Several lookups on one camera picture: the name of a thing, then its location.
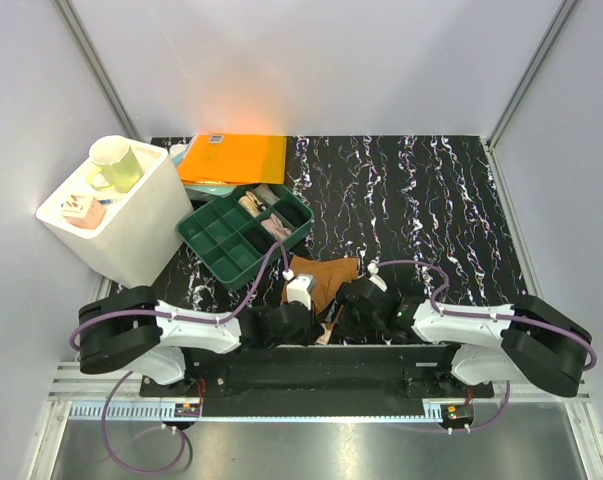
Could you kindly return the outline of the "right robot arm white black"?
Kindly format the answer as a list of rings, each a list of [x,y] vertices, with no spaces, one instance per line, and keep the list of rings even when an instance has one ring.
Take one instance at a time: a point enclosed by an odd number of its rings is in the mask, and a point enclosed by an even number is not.
[[[451,358],[435,371],[447,396],[493,381],[527,380],[555,396],[577,395],[590,356],[590,333],[544,300],[455,306],[401,296],[378,275],[344,283],[323,313],[332,337],[347,344],[446,344]]]

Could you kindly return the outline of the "brown boxer briefs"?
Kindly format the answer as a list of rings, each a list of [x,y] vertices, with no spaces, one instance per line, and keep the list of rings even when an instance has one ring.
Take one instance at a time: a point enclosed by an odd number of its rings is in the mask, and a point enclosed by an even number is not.
[[[319,336],[312,333],[309,340],[301,340],[300,336],[292,340],[284,340],[284,345],[327,345],[332,336],[333,326],[326,319],[330,315],[337,292],[343,283],[350,283],[358,276],[358,260],[354,257],[340,258],[328,261],[309,260],[293,256],[290,267],[295,274],[311,275],[315,286],[311,292],[313,307],[321,317],[324,333]]]

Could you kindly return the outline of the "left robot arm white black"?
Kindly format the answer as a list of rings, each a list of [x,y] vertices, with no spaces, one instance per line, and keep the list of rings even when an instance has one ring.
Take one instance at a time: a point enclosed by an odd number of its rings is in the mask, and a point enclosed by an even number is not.
[[[148,286],[87,304],[78,321],[70,344],[83,374],[127,370],[177,396],[189,394],[197,382],[186,349],[227,355],[244,347],[308,346],[324,333],[314,308],[304,302],[207,313],[159,300]]]

